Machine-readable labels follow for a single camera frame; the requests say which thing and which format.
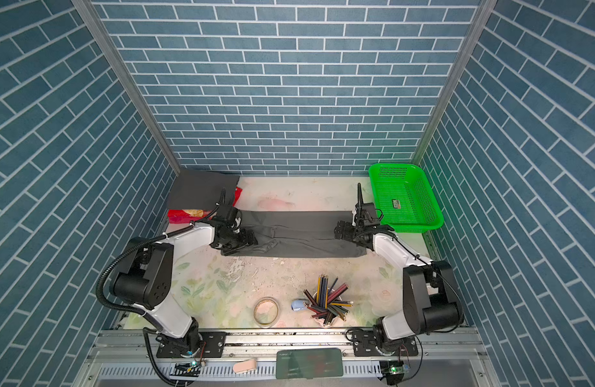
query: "red plastic bag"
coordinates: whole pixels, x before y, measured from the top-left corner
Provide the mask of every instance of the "red plastic bag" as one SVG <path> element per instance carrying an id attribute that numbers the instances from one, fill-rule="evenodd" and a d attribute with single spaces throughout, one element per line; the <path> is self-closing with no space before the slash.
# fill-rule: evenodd
<path id="1" fill-rule="evenodd" d="M 237 187 L 235 189 L 235 200 L 233 201 L 233 205 L 237 203 L 240 195 L 242 194 L 242 189 Z M 182 224 L 182 223 L 190 223 L 192 221 L 199 221 L 202 218 L 206 217 L 211 213 L 212 210 L 204 211 L 204 210 L 169 210 L 169 223 L 172 224 Z"/>

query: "blue brick wallpaper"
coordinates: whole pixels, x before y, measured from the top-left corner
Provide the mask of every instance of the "blue brick wallpaper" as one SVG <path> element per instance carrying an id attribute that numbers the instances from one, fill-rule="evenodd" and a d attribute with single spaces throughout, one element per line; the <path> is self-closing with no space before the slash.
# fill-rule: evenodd
<path id="1" fill-rule="evenodd" d="M 479 0 L 94 1 L 182 165 L 408 161 Z"/>
<path id="2" fill-rule="evenodd" d="M 69 0 L 0 1 L 0 385 L 73 381 L 116 317 L 99 271 L 173 179 Z"/>
<path id="3" fill-rule="evenodd" d="M 424 167 L 500 382 L 595 386 L 595 1 L 499 0 Z"/>

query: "black cloth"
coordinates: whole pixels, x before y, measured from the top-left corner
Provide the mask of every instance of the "black cloth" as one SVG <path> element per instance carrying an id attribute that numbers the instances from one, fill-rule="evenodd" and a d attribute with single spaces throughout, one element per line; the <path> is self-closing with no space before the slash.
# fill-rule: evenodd
<path id="1" fill-rule="evenodd" d="M 352 219 L 351 211 L 242 211 L 240 228 L 253 230 L 258 244 L 232 256 L 278 258 L 354 258 L 364 247 L 334 238 L 338 221 Z"/>
<path id="2" fill-rule="evenodd" d="M 239 175 L 185 169 L 175 179 L 167 200 L 169 210 L 212 210 L 226 189 L 225 203 L 233 205 Z"/>

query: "pencil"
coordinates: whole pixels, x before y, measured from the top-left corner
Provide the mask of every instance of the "pencil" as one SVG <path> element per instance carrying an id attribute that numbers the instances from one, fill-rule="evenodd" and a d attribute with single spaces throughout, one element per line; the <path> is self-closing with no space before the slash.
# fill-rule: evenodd
<path id="1" fill-rule="evenodd" d="M 321 279 L 321 298 L 319 298 L 319 306 L 321 306 L 322 308 L 325 307 L 326 301 L 327 301 L 327 293 L 328 292 L 328 277 L 327 276 L 323 276 L 323 278 Z"/>
<path id="2" fill-rule="evenodd" d="M 309 305 L 311 309 L 316 310 L 317 312 L 325 312 L 326 309 L 325 308 L 321 308 L 320 306 L 317 305 Z"/>
<path id="3" fill-rule="evenodd" d="M 315 301 L 314 298 L 312 298 L 312 296 L 310 295 L 310 292 L 306 289 L 304 289 L 304 294 L 306 295 L 306 298 L 308 298 L 308 300 L 310 301 L 311 304 L 315 305 L 317 304 L 317 301 Z"/>
<path id="4" fill-rule="evenodd" d="M 331 299 L 329 299 L 329 300 L 328 300 L 328 302 L 334 301 L 334 300 L 336 300 L 337 298 L 339 298 L 339 297 L 340 297 L 340 295 L 341 295 L 341 294 L 343 294 L 343 293 L 345 293 L 345 290 L 347 290 L 347 289 L 349 289 L 349 288 L 348 288 L 347 286 L 345 286 L 345 288 L 344 288 L 343 290 L 341 290 L 341 291 L 337 292 L 337 294 L 336 294 L 336 295 L 334 295 L 334 297 L 331 297 Z"/>
<path id="5" fill-rule="evenodd" d="M 346 283 L 343 283 L 342 285 L 340 285 L 340 287 L 338 287 L 337 290 L 335 290 L 334 292 L 332 292 L 332 294 L 328 295 L 328 302 L 331 302 L 335 298 L 337 298 L 338 295 L 340 294 L 340 292 L 342 292 L 345 289 L 347 289 L 347 284 Z"/>
<path id="6" fill-rule="evenodd" d="M 333 319 L 333 314 L 328 313 L 328 315 L 325 316 L 324 325 L 330 325 L 330 323 L 332 322 L 332 319 Z"/>
<path id="7" fill-rule="evenodd" d="M 330 311 L 330 313 L 334 314 L 335 316 L 338 316 L 338 311 L 336 309 L 328 308 L 328 310 Z"/>
<path id="8" fill-rule="evenodd" d="M 308 306 L 308 305 L 307 305 L 306 307 L 307 307 L 307 308 L 309 308 L 309 310 L 311 310 L 311 311 L 313 311 L 313 312 L 315 312 L 315 313 L 320 313 L 318 310 L 314 309 L 314 308 L 313 308 L 313 307 L 311 307 L 311 306 Z"/>
<path id="9" fill-rule="evenodd" d="M 319 305 L 319 297 L 321 296 L 321 276 L 319 276 L 319 281 L 317 283 L 317 295 L 315 296 L 315 301 L 317 301 L 317 305 Z"/>
<path id="10" fill-rule="evenodd" d="M 332 292 L 334 290 L 334 285 L 336 285 L 337 281 L 338 281 L 338 277 L 334 280 L 334 282 L 332 283 L 332 286 L 330 286 L 330 292 Z"/>

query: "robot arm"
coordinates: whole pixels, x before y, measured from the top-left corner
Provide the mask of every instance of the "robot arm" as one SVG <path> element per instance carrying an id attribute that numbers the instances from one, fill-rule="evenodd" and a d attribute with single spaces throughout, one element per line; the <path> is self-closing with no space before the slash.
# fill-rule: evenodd
<path id="1" fill-rule="evenodd" d="M 411 252 L 393 228 L 381 224 L 382 218 L 373 203 L 364 204 L 358 184 L 353 222 L 340 221 L 334 230 L 337 239 L 369 248 L 403 272 L 403 309 L 373 327 L 378 347 L 396 349 L 404 337 L 456 328 L 464 314 L 450 264 Z"/>
<path id="2" fill-rule="evenodd" d="M 170 295 L 173 260 L 201 246 L 210 245 L 223 255 L 257 243 L 249 230 L 240 230 L 239 211 L 224 203 L 224 190 L 212 219 L 202 219 L 182 230 L 152 240 L 133 238 L 102 273 L 96 295 L 103 305 L 142 315 L 158 332 L 156 340 L 168 353 L 192 357 L 201 345 L 197 321 L 181 309 Z M 108 274 L 114 273 L 110 293 L 128 306 L 106 300 L 102 294 Z"/>

